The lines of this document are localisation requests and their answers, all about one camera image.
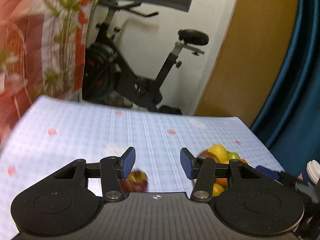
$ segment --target blue gripper pad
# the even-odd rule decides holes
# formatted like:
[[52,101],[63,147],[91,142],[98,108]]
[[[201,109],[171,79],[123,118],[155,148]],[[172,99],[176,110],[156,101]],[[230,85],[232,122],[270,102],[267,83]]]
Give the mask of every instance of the blue gripper pad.
[[196,179],[198,177],[199,170],[196,158],[187,148],[182,148],[180,151],[180,164],[188,179]]
[[123,179],[127,179],[135,161],[136,150],[133,147],[129,147],[126,152],[120,157],[120,168],[122,170]]
[[272,171],[266,167],[263,167],[261,165],[258,165],[256,167],[256,170],[263,173],[264,175],[270,177],[271,179],[275,179],[275,180],[279,180],[280,176],[279,173],[277,171]]

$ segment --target bottle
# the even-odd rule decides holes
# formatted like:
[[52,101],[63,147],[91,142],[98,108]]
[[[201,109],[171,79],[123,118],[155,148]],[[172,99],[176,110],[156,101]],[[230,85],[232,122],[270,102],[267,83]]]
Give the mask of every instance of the bottle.
[[316,160],[308,162],[306,169],[298,176],[298,179],[314,186],[317,185],[320,179],[320,164]]

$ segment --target metal screw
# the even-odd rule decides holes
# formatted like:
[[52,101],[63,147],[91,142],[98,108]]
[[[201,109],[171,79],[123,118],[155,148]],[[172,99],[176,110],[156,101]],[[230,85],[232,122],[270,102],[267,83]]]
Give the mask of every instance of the metal screw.
[[196,191],[193,195],[196,198],[208,198],[209,197],[209,193],[204,190]]
[[117,156],[109,156],[108,158],[111,160],[112,164],[116,164],[118,162]]
[[106,193],[106,197],[109,199],[118,199],[121,197],[121,193],[116,190],[111,190]]

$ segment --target adjustment knob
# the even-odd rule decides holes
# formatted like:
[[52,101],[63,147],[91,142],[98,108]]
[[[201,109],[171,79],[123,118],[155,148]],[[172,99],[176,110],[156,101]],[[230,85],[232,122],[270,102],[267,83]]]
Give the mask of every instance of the adjustment knob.
[[121,31],[121,29],[120,29],[120,28],[117,28],[117,27],[114,27],[114,28],[113,28],[113,31],[114,31],[115,33],[119,33],[119,32]]
[[180,68],[180,67],[181,67],[181,64],[182,64],[182,61],[178,61],[178,62],[176,63],[176,68]]

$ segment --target pink dot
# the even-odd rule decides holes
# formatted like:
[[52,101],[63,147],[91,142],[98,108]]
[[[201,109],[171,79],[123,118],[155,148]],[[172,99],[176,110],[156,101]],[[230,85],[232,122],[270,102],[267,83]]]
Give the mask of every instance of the pink dot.
[[168,130],[168,133],[171,134],[171,135],[175,135],[176,134],[176,132],[174,130],[172,130],[172,129]]
[[16,169],[14,167],[8,167],[7,168],[7,173],[9,174],[10,177],[16,174]]
[[50,137],[57,135],[57,130],[55,128],[49,128],[48,129],[48,135]]

